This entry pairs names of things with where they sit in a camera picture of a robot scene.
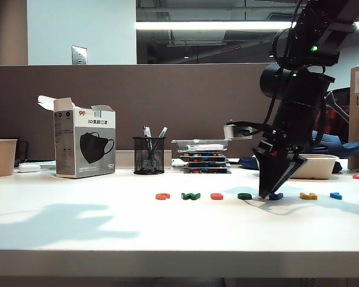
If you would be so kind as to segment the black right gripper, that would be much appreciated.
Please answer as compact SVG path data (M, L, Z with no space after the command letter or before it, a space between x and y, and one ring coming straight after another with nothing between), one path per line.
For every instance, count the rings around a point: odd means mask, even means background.
M259 196L276 193L281 185L291 178L306 162L301 155L288 157L283 154L299 153L312 142L313 128L284 130L276 127L261 127L252 134L262 133L262 140L253 153L260 171Z

